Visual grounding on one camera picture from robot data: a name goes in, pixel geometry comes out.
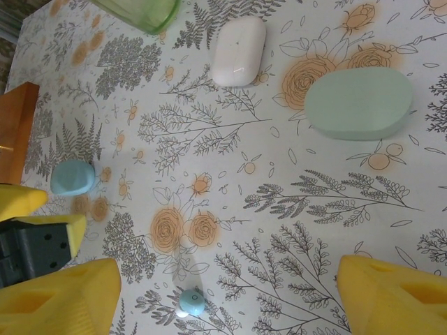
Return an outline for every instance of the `yellow object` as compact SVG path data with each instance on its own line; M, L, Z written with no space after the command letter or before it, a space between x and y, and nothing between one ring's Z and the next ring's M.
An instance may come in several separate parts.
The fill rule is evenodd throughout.
M344 256L337 285L353 335L447 334L447 278Z
M94 260L0 290L1 335L107 335L121 290L117 263Z
M45 191L0 184L0 222L15 216L29 215L47 201L48 194Z
M54 215L54 216L26 216L14 218L12 221L21 221L32 225L47 225L51 223L66 223L68 245L70 246L71 257L78 254L81 247L82 238L87 229L87 219L84 215Z

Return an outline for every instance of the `floral tablecloth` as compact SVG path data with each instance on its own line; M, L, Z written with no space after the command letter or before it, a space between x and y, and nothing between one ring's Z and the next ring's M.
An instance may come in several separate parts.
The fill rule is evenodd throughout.
M218 31L243 15L267 25L260 72L217 87ZM444 15L447 0L183 1L148 36L54 0L26 19L8 83L41 86L23 184L49 190L57 163L93 164L88 194L50 195L38 213L87 215L70 265L116 259L111 334L348 334L342 255L447 274ZM318 134L309 87L364 66L411 81L404 128L375 142ZM188 288L207 308L179 319Z

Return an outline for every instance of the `orange wooden surface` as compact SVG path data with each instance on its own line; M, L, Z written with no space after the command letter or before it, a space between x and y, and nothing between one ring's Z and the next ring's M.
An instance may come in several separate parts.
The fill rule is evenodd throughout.
M38 91L26 82L0 96L0 183L20 185Z

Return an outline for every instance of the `black object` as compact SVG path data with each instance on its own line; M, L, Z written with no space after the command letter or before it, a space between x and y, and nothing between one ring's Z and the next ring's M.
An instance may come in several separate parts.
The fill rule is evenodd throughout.
M70 259L66 223L0 222L0 288L55 272Z

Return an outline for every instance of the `light blue stone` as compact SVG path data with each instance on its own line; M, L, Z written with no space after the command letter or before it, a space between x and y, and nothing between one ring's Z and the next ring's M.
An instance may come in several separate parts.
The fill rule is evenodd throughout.
M199 316L205 310L205 299L195 290L186 290L180 295L180 308L192 316Z
M62 162L51 174L50 188L54 194L74 196L86 193L95 182L93 167L83 161Z

